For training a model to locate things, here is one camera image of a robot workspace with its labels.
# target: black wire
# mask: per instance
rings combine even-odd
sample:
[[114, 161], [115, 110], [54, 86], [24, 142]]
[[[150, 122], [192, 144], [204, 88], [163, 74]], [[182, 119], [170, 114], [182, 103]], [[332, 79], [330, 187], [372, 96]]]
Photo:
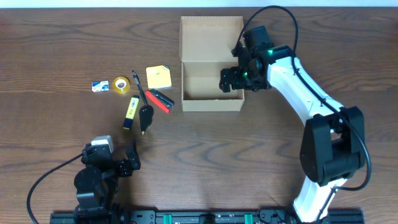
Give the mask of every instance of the black wire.
[[258, 10], [256, 13], [254, 13], [249, 20], [245, 23], [245, 25], [242, 28], [242, 31], [239, 35], [238, 41], [236, 42], [235, 48], [233, 49], [233, 55], [236, 56], [236, 53], [238, 51], [238, 47], [239, 47], [239, 42], [241, 40], [241, 37], [243, 35], [244, 30], [246, 29], [246, 27], [249, 25], [250, 21], [260, 12], [262, 12], [263, 10], [266, 9], [281, 9], [285, 12], [287, 12], [289, 14], [289, 16], [292, 18], [293, 22], [294, 22], [294, 27], [295, 27], [295, 37], [294, 37], [294, 45], [293, 45], [293, 52], [292, 52], [292, 68], [294, 73], [296, 74], [296, 76], [298, 76], [298, 78], [300, 79], [300, 81], [305, 85], [305, 87], [307, 87], [310, 92], [312, 94], [314, 94], [314, 96], [321, 102], [322, 105], [325, 105], [327, 108], [329, 108], [334, 114], [337, 114], [337, 116], [339, 117], [339, 119], [342, 120], [342, 122], [349, 128], [349, 130], [355, 135], [355, 137], [358, 139], [362, 150], [364, 152], [365, 155], [365, 160], [366, 160], [366, 177], [363, 181], [363, 183], [357, 187], [339, 187], [339, 186], [335, 186], [331, 189], [331, 192], [326, 200], [326, 202], [323, 204], [322, 209], [320, 210], [320, 213], [317, 216], [316, 219], [316, 223], [318, 223], [320, 220], [320, 216], [322, 215], [323, 210], [326, 208], [327, 204], [329, 203], [329, 201], [331, 200], [331, 196], [333, 194], [336, 193], [336, 190], [348, 190], [348, 191], [357, 191], [357, 190], [361, 190], [363, 188], [365, 188], [367, 186], [367, 184], [370, 181], [371, 178], [371, 173], [372, 173], [372, 164], [371, 164], [371, 160], [370, 160], [370, 156], [368, 153], [368, 149], [364, 143], [364, 140], [362, 139], [362, 137], [359, 135], [358, 131], [356, 130], [356, 128], [341, 114], [339, 113], [339, 111], [337, 111], [336, 109], [334, 109], [334, 107], [332, 107], [328, 102], [326, 102], [326, 98], [322, 98], [322, 96], [320, 96], [305, 80], [304, 78], [301, 76], [301, 74], [299, 73], [299, 70], [296, 68], [295, 66], [295, 62], [294, 62], [294, 58], [296, 56], [296, 48], [297, 48], [297, 40], [299, 38], [299, 27], [297, 25], [297, 21], [296, 18], [294, 17], [294, 15], [286, 8], [282, 7], [282, 6], [266, 6], [261, 8], [260, 10]]
[[46, 176], [48, 176], [49, 174], [51, 174], [52, 172], [56, 171], [57, 169], [68, 165], [69, 163], [77, 160], [79, 157], [81, 157], [83, 154], [79, 154], [78, 156], [64, 162], [63, 164], [57, 166], [56, 168], [53, 168], [51, 170], [49, 170], [48, 172], [46, 172], [45, 174], [43, 174], [43, 176], [41, 176], [38, 180], [36, 180], [36, 183], [30, 188], [29, 194], [27, 195], [27, 199], [26, 199], [26, 207], [27, 207], [27, 212], [29, 213], [30, 218], [32, 219], [33, 223], [35, 224], [39, 224], [37, 222], [36, 217], [34, 216], [33, 212], [32, 212], [32, 208], [30, 207], [30, 198], [32, 197], [33, 191], [35, 190], [36, 186], [40, 183], [40, 181], [42, 181]]

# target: open cardboard box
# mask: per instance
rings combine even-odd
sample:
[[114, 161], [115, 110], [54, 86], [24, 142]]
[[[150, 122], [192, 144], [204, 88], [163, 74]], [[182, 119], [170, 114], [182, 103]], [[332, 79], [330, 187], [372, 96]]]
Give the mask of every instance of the open cardboard box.
[[241, 110], [243, 90], [223, 93], [218, 84], [221, 69], [238, 66], [231, 50], [242, 28], [241, 16], [181, 17], [183, 111]]

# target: blue and white box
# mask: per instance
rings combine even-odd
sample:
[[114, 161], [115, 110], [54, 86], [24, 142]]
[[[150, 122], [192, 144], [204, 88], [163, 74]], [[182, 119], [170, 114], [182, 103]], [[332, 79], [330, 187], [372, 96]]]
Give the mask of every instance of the blue and white box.
[[97, 91], [108, 91], [109, 81], [93, 82], [93, 92]]

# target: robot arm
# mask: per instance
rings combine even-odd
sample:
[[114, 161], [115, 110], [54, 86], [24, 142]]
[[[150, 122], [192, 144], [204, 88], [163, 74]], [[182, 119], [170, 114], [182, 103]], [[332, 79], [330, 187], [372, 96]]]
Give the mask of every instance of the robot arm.
[[[306, 80], [311, 87], [317, 91], [319, 95], [326, 98], [336, 110], [340, 110], [343, 105], [329, 95], [327, 95], [308, 75], [303, 69], [300, 60], [295, 58], [295, 64], [299, 73]], [[321, 102], [311, 93], [311, 91], [301, 82], [301, 80], [294, 74], [292, 68], [291, 57], [284, 57], [270, 64], [267, 70], [267, 80], [269, 84], [286, 98], [292, 108], [298, 114], [303, 124], [305, 125], [308, 119], [313, 118], [316, 114], [326, 116], [333, 114], [333, 112], [323, 106]], [[342, 186], [346, 179], [339, 178], [329, 182], [327, 185], [320, 187], [318, 183], [311, 181], [307, 176], [305, 177], [303, 187], [300, 194], [294, 200], [293, 209], [301, 222], [314, 222], [317, 220], [320, 209], [328, 200], [328, 196], [333, 187]], [[320, 218], [327, 216], [328, 207], [333, 199], [334, 194], [328, 200]]]
[[[327, 95], [308, 75], [308, 73], [301, 66], [300, 60], [294, 58], [296, 67], [301, 76], [307, 81], [309, 85], [322, 97], [328, 100], [337, 111], [343, 105], [329, 95]], [[322, 103], [311, 93], [311, 91], [301, 82], [298, 76], [294, 75], [292, 68], [292, 58], [284, 57], [275, 61], [275, 63], [268, 66], [267, 80], [269, 84], [286, 98], [292, 108], [296, 111], [303, 124], [313, 118], [316, 114], [326, 116], [333, 112], [323, 106]]]
[[[328, 206], [336, 187], [342, 186], [364, 165], [361, 146], [339, 116], [314, 95], [313, 91], [343, 115], [364, 137], [364, 120], [357, 108], [344, 106], [327, 95], [308, 75], [300, 60], [294, 64], [303, 80], [294, 72], [293, 51], [286, 45], [275, 47], [269, 42], [264, 26], [243, 34], [245, 47], [234, 50], [238, 67], [225, 68], [220, 73], [220, 88], [224, 92], [242, 89], [278, 89], [304, 124], [300, 161], [306, 174], [300, 195], [293, 202], [298, 222], [315, 222], [327, 216]], [[331, 133], [341, 134], [332, 139]]]

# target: sticky note pad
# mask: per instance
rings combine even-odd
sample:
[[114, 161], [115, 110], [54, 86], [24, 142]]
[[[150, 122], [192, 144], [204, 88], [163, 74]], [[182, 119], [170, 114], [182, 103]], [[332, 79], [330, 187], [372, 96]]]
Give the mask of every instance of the sticky note pad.
[[147, 68], [148, 88], [165, 88], [172, 86], [169, 66], [159, 65]]

